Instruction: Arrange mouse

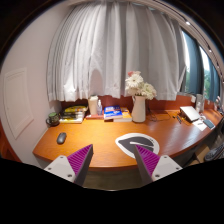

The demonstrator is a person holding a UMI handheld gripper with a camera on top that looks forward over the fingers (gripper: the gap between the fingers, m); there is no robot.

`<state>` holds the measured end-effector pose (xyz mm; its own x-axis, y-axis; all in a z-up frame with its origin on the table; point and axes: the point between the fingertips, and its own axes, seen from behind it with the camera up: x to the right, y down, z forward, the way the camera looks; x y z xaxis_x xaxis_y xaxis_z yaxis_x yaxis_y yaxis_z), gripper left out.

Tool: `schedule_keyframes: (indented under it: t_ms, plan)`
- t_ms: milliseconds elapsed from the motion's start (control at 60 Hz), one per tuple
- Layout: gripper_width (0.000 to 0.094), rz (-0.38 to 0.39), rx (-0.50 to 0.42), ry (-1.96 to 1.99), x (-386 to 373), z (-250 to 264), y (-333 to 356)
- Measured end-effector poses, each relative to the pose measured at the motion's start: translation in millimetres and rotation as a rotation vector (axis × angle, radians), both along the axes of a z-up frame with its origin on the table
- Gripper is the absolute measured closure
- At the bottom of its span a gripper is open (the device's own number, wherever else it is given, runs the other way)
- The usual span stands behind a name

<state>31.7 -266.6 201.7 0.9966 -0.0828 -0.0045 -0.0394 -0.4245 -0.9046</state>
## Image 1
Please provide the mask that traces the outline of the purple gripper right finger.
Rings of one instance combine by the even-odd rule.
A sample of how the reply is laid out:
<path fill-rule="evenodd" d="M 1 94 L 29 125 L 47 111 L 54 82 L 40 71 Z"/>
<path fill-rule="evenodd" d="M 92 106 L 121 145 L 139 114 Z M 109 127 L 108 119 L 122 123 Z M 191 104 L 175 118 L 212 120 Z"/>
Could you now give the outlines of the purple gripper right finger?
<path fill-rule="evenodd" d="M 168 155 L 159 156 L 139 145 L 135 146 L 134 156 L 144 185 L 182 169 Z"/>

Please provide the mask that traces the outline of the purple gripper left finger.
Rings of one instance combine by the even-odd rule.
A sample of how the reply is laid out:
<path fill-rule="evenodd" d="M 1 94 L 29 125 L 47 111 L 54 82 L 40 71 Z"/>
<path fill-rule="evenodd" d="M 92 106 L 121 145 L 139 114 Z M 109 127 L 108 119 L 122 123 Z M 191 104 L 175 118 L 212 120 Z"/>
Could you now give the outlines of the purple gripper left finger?
<path fill-rule="evenodd" d="M 68 157 L 59 155 L 45 171 L 82 186 L 93 156 L 93 145 L 87 145 Z"/>

